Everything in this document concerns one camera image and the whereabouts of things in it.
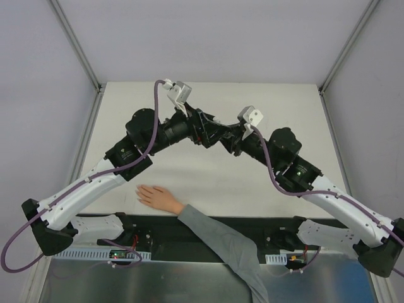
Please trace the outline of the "aluminium frame post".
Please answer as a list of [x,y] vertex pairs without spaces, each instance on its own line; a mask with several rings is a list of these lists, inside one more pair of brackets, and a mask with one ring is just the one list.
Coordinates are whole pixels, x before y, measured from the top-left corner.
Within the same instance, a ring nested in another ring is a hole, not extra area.
[[58,0],[49,0],[49,6],[52,8],[78,62],[81,64],[85,74],[87,75],[88,79],[90,80],[93,87],[96,91],[100,91],[102,84],[99,82],[81,44],[78,40],[73,27],[71,26],[64,9],[61,6],[60,1]]
[[338,53],[337,58],[335,59],[332,67],[330,68],[326,78],[319,86],[319,94],[323,96],[328,87],[331,85],[332,81],[334,80],[335,76],[337,75],[338,71],[342,67],[343,63],[347,59],[349,53],[355,46],[355,43],[359,39],[361,33],[363,32],[364,28],[370,22],[373,14],[377,10],[378,6],[382,3],[382,0],[371,0],[367,3],[364,11],[362,12],[358,22],[355,24],[353,30],[351,31],[348,39],[344,43],[341,51]]

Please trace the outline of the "grey sleeved forearm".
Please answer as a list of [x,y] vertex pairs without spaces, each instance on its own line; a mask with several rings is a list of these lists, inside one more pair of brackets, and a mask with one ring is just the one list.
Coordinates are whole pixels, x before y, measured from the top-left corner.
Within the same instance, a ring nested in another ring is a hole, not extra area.
[[253,302],[270,301],[261,278],[258,249],[250,238],[191,205],[185,206],[178,219],[246,283]]

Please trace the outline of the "left aluminium frame post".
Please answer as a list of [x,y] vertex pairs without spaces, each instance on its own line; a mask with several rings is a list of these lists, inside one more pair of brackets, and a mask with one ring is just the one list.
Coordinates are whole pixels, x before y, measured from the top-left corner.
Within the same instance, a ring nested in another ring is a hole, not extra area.
[[78,62],[81,64],[85,74],[87,75],[88,79],[90,80],[93,87],[96,91],[100,91],[102,84],[99,82],[81,44],[78,40],[73,27],[71,26],[64,9],[61,6],[60,1],[58,0],[49,0],[49,6],[52,8]]

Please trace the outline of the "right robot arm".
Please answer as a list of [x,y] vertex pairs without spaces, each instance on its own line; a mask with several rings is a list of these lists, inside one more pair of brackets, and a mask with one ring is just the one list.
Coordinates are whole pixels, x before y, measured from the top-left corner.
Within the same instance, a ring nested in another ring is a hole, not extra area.
[[246,153],[265,164],[282,194],[322,208],[352,231],[354,241],[348,249],[366,270],[383,278],[395,271],[403,250],[403,219],[381,215],[334,185],[299,156],[302,145],[290,128],[278,128],[266,140],[254,126],[233,124],[220,141],[229,153]]

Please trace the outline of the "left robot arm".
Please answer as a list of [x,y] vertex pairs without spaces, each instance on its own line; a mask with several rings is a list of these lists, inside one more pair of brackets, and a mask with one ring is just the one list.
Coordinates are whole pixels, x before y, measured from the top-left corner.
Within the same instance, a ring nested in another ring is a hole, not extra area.
[[79,213],[109,191],[129,182],[152,165],[151,156],[189,138],[209,148],[229,139],[239,126],[225,125],[213,115],[187,105],[185,111],[160,122],[155,109],[140,109],[125,125],[126,135],[83,177],[50,198],[32,198],[21,208],[44,256],[63,252],[74,243],[133,239],[133,228],[123,213],[81,218]]

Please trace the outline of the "right aluminium frame post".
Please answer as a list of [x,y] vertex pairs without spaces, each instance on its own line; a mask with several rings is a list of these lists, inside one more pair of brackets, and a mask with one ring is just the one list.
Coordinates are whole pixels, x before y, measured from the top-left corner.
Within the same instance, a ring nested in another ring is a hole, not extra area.
[[359,39],[361,33],[363,32],[364,28],[370,22],[373,14],[377,10],[378,6],[382,3],[382,0],[371,0],[367,3],[364,11],[362,12],[358,22],[355,24],[353,30],[351,31],[348,39],[344,43],[341,51],[338,53],[337,58],[335,59],[332,67],[330,68],[326,78],[319,86],[319,94],[323,96],[328,87],[331,85],[332,81],[334,80],[335,76],[337,75],[338,71],[342,67],[343,63],[347,59],[349,53],[355,46],[355,43]]

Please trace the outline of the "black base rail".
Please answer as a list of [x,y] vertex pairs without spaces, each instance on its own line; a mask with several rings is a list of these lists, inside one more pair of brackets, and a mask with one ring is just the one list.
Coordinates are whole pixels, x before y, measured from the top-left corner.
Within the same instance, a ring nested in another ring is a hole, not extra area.
[[[117,214],[123,220],[122,235],[108,237],[106,233],[96,236],[97,245],[106,246],[106,239],[139,251],[151,253],[153,261],[180,261],[199,263],[220,263],[222,260],[208,246],[208,241],[218,235],[216,230],[204,228],[195,232],[176,216],[125,215]],[[258,261],[265,263],[265,256],[281,250],[303,250],[306,245],[298,239],[299,226],[307,219],[292,218],[243,218],[213,217],[256,245]]]

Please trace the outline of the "person's hand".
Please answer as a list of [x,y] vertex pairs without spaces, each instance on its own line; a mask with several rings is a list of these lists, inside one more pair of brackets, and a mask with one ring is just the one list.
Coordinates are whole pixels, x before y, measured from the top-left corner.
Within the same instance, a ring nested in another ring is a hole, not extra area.
[[136,187],[138,201],[155,210],[180,215],[185,206],[165,188],[139,185]]

